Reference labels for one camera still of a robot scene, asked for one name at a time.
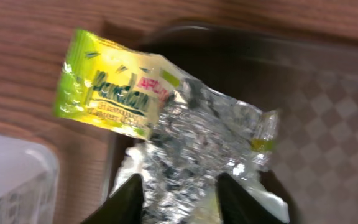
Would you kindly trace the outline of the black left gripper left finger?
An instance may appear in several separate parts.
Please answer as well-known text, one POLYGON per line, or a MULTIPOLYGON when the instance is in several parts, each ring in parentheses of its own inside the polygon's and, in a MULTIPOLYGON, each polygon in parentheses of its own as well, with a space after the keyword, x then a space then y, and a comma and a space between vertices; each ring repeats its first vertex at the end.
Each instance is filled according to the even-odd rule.
POLYGON ((134 174, 81 224, 141 224, 143 202, 142 177, 134 174))

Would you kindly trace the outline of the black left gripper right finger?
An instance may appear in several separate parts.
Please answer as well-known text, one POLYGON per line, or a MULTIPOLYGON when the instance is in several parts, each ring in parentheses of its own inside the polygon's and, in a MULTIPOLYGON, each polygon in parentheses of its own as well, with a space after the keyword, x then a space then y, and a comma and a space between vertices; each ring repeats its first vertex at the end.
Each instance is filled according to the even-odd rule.
POLYGON ((224 224, 283 224, 227 173, 217 176, 216 193, 224 224))

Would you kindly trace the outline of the white tissue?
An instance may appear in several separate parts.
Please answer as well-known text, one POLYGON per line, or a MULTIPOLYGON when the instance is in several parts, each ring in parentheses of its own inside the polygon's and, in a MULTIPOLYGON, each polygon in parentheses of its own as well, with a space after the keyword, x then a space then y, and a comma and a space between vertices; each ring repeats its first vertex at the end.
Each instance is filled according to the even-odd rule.
POLYGON ((113 190, 139 174, 145 197, 143 223, 221 223, 214 185, 225 172, 269 214, 290 221, 287 203, 262 186, 250 155, 232 151, 225 156, 225 150, 139 143, 126 149, 113 190))

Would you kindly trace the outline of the yellow green foil wrapper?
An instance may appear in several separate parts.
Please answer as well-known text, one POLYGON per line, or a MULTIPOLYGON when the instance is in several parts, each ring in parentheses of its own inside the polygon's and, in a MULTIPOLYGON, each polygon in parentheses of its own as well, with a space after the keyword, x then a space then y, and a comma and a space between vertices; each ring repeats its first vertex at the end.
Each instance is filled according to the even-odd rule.
POLYGON ((248 154, 258 175, 278 124, 276 111, 213 90, 159 54, 82 29, 71 40, 54 112, 137 138, 138 144, 248 154))

